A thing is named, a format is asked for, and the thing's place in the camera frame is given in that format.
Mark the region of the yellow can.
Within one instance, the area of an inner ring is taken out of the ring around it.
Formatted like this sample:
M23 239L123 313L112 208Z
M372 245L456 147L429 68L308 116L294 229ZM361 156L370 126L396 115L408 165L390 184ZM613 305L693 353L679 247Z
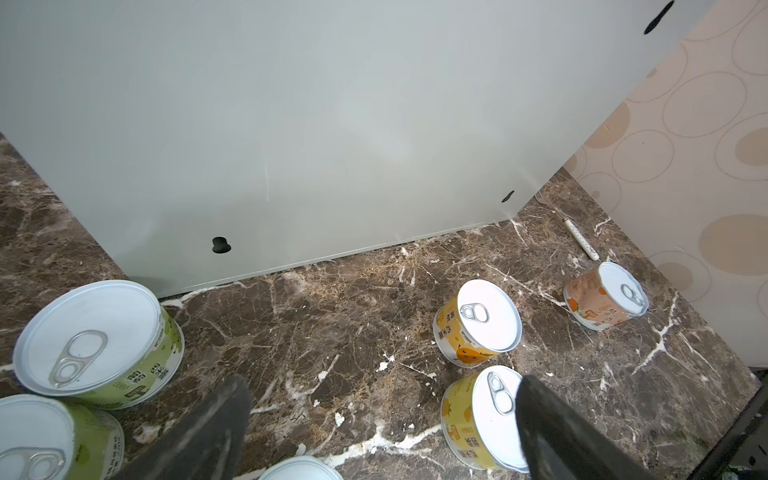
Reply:
M511 298L482 279L464 283L432 322L442 355L461 368L477 367L514 350L522 339L522 319Z
M441 402L441 429L453 454L476 470L528 473L517 425L523 377L501 365L453 382Z

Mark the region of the brown orange can front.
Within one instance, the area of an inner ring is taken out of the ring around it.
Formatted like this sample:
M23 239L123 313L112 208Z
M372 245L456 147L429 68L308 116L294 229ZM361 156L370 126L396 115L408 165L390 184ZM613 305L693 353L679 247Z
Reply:
M583 326L598 332L641 317L649 308L641 284L614 262L602 262L570 280L563 295L570 314Z

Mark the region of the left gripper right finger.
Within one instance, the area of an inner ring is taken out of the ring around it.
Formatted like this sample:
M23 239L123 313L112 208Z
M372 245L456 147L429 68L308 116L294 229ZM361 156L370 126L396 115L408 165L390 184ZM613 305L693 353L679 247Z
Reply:
M534 376L521 382L516 418L533 479L653 477Z

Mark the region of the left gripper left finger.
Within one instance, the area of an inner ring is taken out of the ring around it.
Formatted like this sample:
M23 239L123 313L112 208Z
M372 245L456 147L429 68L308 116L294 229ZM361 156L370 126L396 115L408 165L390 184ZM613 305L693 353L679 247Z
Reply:
M213 390L117 479L232 479L242 456L251 395L242 376Z

